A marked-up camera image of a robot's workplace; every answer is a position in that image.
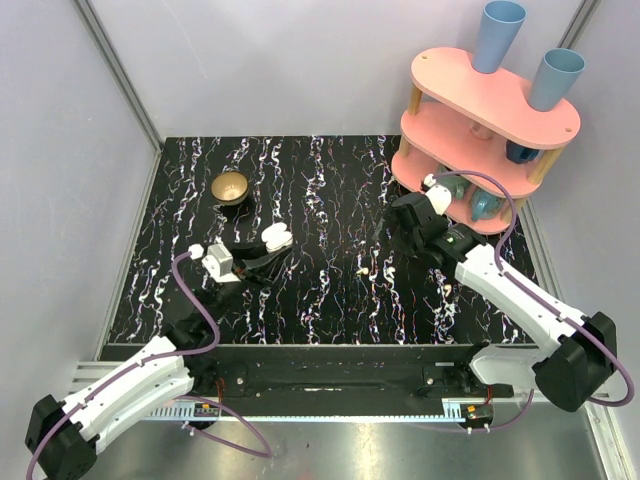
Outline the white earbud charging case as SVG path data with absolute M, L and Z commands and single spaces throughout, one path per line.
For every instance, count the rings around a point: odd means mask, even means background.
M 261 241 L 269 253 L 276 252 L 293 244 L 293 234 L 284 222 L 277 222 L 263 230 Z

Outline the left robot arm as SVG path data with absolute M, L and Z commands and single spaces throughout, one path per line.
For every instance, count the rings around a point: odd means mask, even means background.
M 121 434 L 175 400 L 195 403 L 194 412 L 178 420 L 189 434 L 201 434 L 210 414 L 225 409 L 226 382 L 211 357 L 221 333 L 211 311 L 226 310 L 230 299 L 252 284 L 273 281 L 292 245 L 292 233 L 277 224 L 257 241 L 193 244 L 177 255 L 172 276 L 195 313 L 92 384 L 62 400 L 51 395 L 39 400 L 25 438 L 31 453 L 27 478 L 37 470 L 48 479 L 82 478 Z

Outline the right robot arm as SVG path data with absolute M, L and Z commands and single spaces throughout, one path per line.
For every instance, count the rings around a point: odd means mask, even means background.
M 556 407 L 577 411 L 619 368 L 615 323 L 564 304 L 505 263 L 484 236 L 449 225 L 438 210 L 449 198 L 412 192 L 395 199 L 384 216 L 393 248 L 480 294 L 534 342 L 477 348 L 454 371 L 455 387 L 470 397 L 494 384 L 536 389 Z

